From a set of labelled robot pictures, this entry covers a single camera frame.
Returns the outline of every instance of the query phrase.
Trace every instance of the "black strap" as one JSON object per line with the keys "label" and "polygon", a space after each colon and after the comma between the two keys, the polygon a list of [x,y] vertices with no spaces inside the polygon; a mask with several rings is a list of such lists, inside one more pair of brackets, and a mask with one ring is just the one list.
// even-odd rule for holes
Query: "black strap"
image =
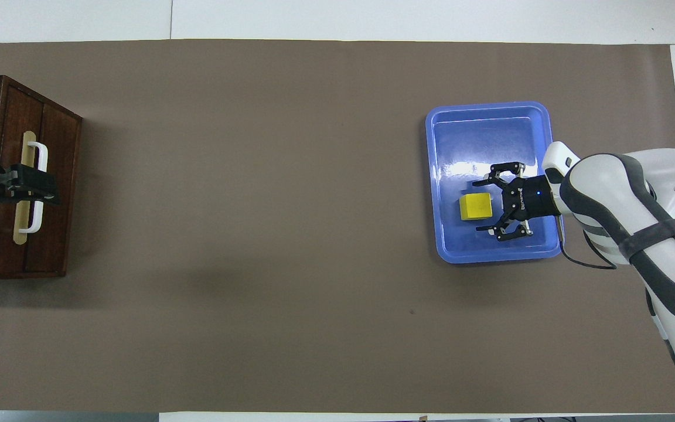
{"label": "black strap", "polygon": [[637,252],[643,251],[656,243],[675,236],[675,219],[667,219],[645,227],[619,243],[619,251],[629,259]]}

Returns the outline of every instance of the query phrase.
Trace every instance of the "wooden box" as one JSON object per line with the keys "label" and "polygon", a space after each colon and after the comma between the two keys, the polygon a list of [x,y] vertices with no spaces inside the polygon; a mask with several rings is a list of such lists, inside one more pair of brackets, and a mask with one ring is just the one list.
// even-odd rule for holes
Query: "wooden box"
{"label": "wooden box", "polygon": [[13,240],[15,204],[0,203],[0,278],[62,276],[72,214],[82,118],[32,89],[0,76],[0,166],[21,161],[23,134],[48,147],[48,173],[56,177],[61,205],[43,207],[43,223],[26,243]]}

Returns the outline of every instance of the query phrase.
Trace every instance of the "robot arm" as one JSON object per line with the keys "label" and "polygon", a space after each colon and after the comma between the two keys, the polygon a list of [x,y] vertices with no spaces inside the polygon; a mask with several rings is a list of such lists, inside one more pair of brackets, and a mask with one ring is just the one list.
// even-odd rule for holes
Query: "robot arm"
{"label": "robot arm", "polygon": [[[559,192],[554,195],[557,207],[574,214],[591,240],[603,237],[596,243],[603,246],[608,259],[629,263],[640,273],[653,319],[675,355],[675,182],[656,193],[662,180],[648,183],[640,162],[652,158],[648,153],[591,155],[572,163],[561,181],[554,171],[547,170],[546,174],[550,182],[559,182],[552,183],[560,185],[554,190]],[[665,163],[666,180],[675,181],[674,164]]]}
{"label": "robot arm", "polygon": [[[473,185],[495,183],[502,188],[503,224],[480,229],[493,228],[489,233],[506,241],[533,234],[519,230],[527,227],[527,219],[573,214],[606,261],[630,264],[640,273],[650,314],[675,362],[675,149],[580,160],[562,142],[553,142],[544,156],[544,176],[523,179],[520,171],[504,183],[497,180],[498,166],[491,166],[487,178]],[[539,198],[543,192],[550,195]],[[550,206],[543,205],[544,196],[551,199]],[[508,200],[521,209],[508,213]],[[515,220],[522,224],[506,233]]]}

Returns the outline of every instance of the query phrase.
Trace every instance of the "white table surface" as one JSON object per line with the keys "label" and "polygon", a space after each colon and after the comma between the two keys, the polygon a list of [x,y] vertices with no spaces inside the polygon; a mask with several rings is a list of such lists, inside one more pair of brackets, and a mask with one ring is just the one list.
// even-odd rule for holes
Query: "white table surface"
{"label": "white table surface", "polygon": [[[169,38],[669,43],[675,79],[675,0],[0,0],[0,42]],[[253,413],[236,420],[408,420],[423,414]],[[163,414],[161,420],[234,416]]]}

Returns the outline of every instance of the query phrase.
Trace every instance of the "brown paper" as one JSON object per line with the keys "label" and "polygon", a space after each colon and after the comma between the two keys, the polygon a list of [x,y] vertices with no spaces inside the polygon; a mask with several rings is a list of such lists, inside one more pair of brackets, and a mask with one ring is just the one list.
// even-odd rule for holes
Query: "brown paper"
{"label": "brown paper", "polygon": [[675,147],[667,46],[17,43],[0,74],[85,118],[68,276],[0,281],[0,409],[675,412],[632,268],[439,258],[423,126],[535,100],[579,155]]}

